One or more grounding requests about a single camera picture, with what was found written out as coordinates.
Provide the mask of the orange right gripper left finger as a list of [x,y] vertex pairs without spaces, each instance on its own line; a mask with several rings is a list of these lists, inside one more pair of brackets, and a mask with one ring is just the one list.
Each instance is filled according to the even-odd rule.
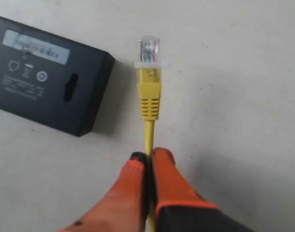
[[60,231],[143,232],[148,208],[147,157],[133,152],[103,198]]

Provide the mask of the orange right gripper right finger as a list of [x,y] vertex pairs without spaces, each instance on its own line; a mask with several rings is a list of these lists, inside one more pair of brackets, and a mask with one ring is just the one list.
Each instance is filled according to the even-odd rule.
[[156,148],[152,154],[155,219],[158,232],[249,232],[250,229],[204,200],[175,166],[173,154]]

